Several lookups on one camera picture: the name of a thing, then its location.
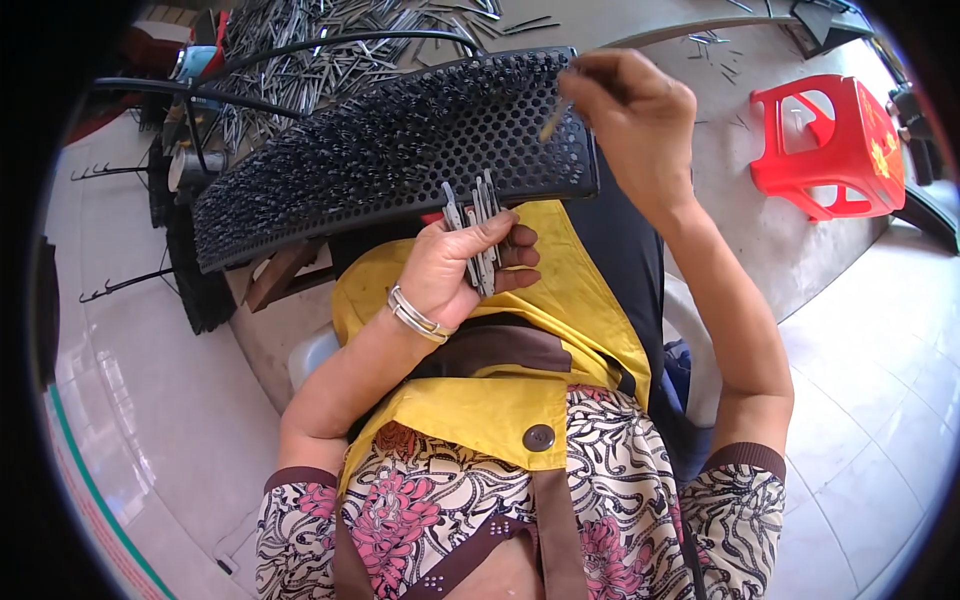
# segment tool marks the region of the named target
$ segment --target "hook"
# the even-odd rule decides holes
[[[79,177],[74,177],[77,175],[77,172],[74,171],[70,174],[71,181],[80,181],[80,180],[92,180],[95,177],[103,177],[106,175],[117,175],[119,173],[146,173],[149,167],[119,167],[116,169],[110,168],[110,163],[105,162],[104,166],[100,166],[100,163],[93,165],[91,170],[90,167],[84,169],[84,173]]]
[[[81,293],[80,293],[80,298],[79,298],[80,304],[86,304],[87,302],[93,302],[94,300],[100,298],[101,296],[107,296],[107,295],[109,295],[109,294],[112,294],[112,293],[117,289],[117,287],[123,287],[123,284],[121,283],[119,286],[113,286],[113,287],[111,288],[111,287],[110,287],[110,280],[109,280],[109,278],[108,278],[107,281],[104,281],[104,289],[106,290],[106,292],[100,292],[100,291],[96,291],[96,290],[95,290],[95,291],[93,292],[93,295],[90,296],[90,298],[87,298],[86,300],[84,300],[84,293],[81,292]]]
[[[130,285],[134,285],[135,283],[139,283],[140,281],[146,281],[147,279],[153,279],[154,277],[161,277],[161,276],[169,275],[169,274],[171,274],[171,273],[173,273],[173,272],[174,272],[173,267],[170,267],[170,268],[167,268],[167,269],[161,269],[161,270],[159,270],[159,271],[154,271],[153,273],[148,273],[148,274],[146,274],[146,275],[142,275],[142,276],[139,276],[139,277],[134,277],[133,279],[127,279],[126,281],[121,281],[120,283],[117,283],[116,285],[110,285],[110,280],[107,279],[107,281],[104,282],[104,291],[103,291],[103,292],[95,291],[95,292],[90,296],[90,298],[84,298],[84,295],[83,295],[83,294],[80,294],[80,297],[78,298],[78,300],[80,301],[80,304],[86,304],[87,302],[93,302],[94,300],[96,300],[96,299],[98,299],[98,298],[101,298],[101,297],[103,297],[103,296],[109,296],[110,294],[112,294],[113,292],[116,292],[117,290],[121,290],[121,289],[123,289],[123,288],[125,288],[125,287],[128,287],[128,286],[130,286]]]

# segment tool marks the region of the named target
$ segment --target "woman's left hand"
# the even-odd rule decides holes
[[[504,210],[486,223],[459,231],[447,231],[444,221],[420,231],[398,281],[400,292],[414,308],[444,327],[457,327],[477,304],[480,296],[464,280],[467,260],[510,236],[511,247],[501,253],[505,267],[536,267],[540,254],[534,250],[537,234],[518,225],[519,216]],[[497,271],[494,292],[509,292],[540,281],[533,269]]]

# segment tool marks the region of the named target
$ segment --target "black perforated tray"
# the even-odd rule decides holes
[[[551,47],[456,60],[315,112],[247,156],[194,204],[204,272],[294,240],[436,212],[490,168],[506,205],[597,193],[592,133],[569,110],[545,142],[557,73]]]

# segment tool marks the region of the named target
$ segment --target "yellow apron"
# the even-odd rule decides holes
[[[374,413],[348,449],[340,493],[369,451],[376,432],[395,420],[434,438],[484,452],[526,470],[566,467],[566,386],[585,383],[615,389],[620,371],[612,356],[636,379],[636,400],[646,409],[650,365],[643,346],[613,293],[597,271],[559,201],[522,204],[520,222],[540,239],[542,279],[529,288],[484,300],[470,315],[515,313],[561,339],[572,357],[569,373],[518,365],[485,368],[470,378],[414,379],[400,386]],[[397,240],[365,253],[333,289],[333,324],[345,345],[387,302],[414,240]],[[528,450],[524,432],[549,425],[556,442]]]

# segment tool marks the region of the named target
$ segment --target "woman's right arm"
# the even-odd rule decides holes
[[[574,67],[561,93],[669,246],[712,338],[723,377],[712,450],[748,442],[782,456],[793,412],[786,352],[765,298],[693,196],[693,92],[633,50],[589,53]]]

